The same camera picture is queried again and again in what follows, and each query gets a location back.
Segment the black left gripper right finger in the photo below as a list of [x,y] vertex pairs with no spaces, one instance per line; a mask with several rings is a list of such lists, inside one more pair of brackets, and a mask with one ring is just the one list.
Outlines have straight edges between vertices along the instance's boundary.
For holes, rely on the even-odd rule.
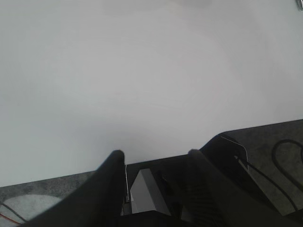
[[202,170],[203,157],[192,149],[187,155],[183,204],[197,227],[226,227],[227,222],[218,208]]

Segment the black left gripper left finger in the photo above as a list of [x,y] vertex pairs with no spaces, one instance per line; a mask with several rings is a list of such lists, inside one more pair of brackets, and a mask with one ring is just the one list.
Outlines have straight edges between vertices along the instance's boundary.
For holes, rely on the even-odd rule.
[[113,151],[78,189],[25,227],[103,227],[119,217],[125,195],[125,155]]

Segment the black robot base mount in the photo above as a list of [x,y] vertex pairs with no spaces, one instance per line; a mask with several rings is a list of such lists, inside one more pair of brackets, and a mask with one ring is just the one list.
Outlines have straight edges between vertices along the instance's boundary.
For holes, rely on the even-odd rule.
[[[233,138],[219,134],[202,148],[202,170],[214,200],[227,222],[227,227],[300,227],[303,211],[285,190],[268,179],[290,205],[283,214],[253,179],[253,165],[246,149]],[[168,157],[127,165],[125,168],[127,198],[122,227],[196,227],[183,204],[187,155]],[[130,189],[140,170],[150,169],[171,215],[157,211],[132,213]]]

